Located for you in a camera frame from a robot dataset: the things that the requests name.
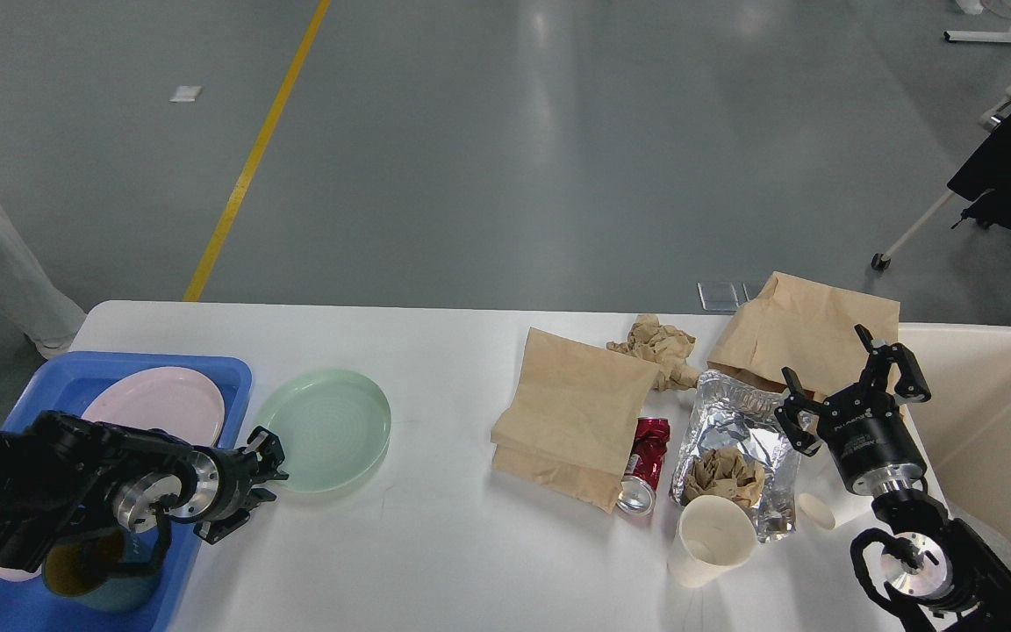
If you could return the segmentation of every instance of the brown paper bag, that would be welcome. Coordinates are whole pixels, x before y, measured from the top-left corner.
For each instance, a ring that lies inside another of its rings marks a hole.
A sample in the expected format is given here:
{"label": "brown paper bag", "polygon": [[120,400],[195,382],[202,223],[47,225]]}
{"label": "brown paper bag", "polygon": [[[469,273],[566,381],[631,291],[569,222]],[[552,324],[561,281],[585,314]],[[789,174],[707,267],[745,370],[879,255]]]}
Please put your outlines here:
{"label": "brown paper bag", "polygon": [[529,330],[493,468],[611,513],[657,365]]}
{"label": "brown paper bag", "polygon": [[709,367],[770,391],[786,388],[782,369],[790,367],[804,388],[822,398],[860,376],[865,350],[853,332],[857,323],[871,336],[895,342],[900,304],[775,272],[735,312],[709,355]]}

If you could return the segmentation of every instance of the aluminum foil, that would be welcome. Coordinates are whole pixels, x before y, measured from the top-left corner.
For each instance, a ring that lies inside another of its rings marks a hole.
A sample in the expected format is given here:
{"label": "aluminum foil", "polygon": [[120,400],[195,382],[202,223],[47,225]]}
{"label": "aluminum foil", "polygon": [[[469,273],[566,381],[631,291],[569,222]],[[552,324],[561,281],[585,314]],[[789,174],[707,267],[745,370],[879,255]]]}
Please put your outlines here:
{"label": "aluminum foil", "polygon": [[[746,509],[759,542],[779,540],[795,531],[795,475],[802,455],[791,448],[774,419],[784,395],[710,369],[697,383],[688,432],[677,452],[669,495],[684,505],[685,475],[710,449],[736,447],[762,465],[767,479],[755,507]],[[808,425],[810,420],[799,421]]]}

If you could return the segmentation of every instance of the small white paper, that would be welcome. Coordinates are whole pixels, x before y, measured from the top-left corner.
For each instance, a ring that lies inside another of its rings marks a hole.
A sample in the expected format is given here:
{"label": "small white paper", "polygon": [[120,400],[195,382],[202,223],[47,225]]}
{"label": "small white paper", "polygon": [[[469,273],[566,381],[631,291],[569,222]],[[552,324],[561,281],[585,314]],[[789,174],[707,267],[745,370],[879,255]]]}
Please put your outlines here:
{"label": "small white paper", "polygon": [[170,97],[170,103],[193,103],[200,93],[200,85],[179,85],[174,90],[174,96]]}

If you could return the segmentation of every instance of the red soda can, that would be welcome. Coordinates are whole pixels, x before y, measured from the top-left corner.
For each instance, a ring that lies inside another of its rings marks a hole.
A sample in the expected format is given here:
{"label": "red soda can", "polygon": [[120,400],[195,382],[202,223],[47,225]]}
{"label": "red soda can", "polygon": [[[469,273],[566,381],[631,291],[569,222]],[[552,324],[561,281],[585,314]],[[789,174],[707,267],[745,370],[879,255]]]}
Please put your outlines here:
{"label": "red soda can", "polygon": [[669,441],[669,420],[638,417],[634,447],[630,449],[622,492],[616,502],[623,512],[648,516],[657,500],[657,481],[662,476],[665,444]]}

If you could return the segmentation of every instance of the person's leg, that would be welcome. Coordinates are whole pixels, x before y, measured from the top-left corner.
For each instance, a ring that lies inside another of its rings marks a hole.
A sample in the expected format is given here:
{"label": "person's leg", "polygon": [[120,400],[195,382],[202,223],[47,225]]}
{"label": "person's leg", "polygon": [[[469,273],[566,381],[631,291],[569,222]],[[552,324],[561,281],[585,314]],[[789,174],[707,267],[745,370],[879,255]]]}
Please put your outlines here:
{"label": "person's leg", "polygon": [[0,205],[0,309],[41,356],[60,356],[84,324],[84,312],[50,283]]}

